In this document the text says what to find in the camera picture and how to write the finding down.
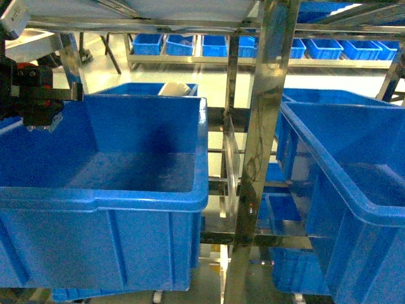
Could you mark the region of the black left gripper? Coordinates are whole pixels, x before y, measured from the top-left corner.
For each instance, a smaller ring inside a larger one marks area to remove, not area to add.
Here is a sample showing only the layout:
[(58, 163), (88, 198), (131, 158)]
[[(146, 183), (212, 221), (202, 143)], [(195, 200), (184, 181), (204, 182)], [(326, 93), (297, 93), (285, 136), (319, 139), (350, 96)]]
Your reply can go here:
[[(1, 28), (1, 120), (20, 117), (26, 127), (50, 127), (61, 119), (65, 101), (83, 101), (83, 85), (73, 82), (69, 89), (55, 89), (49, 85), (39, 87), (14, 85), (17, 62), (6, 56), (5, 47), (5, 41), (11, 38), (11, 34)], [(19, 87), (18, 96), (12, 95), (14, 86)], [(21, 116), (18, 114), (20, 99)]]

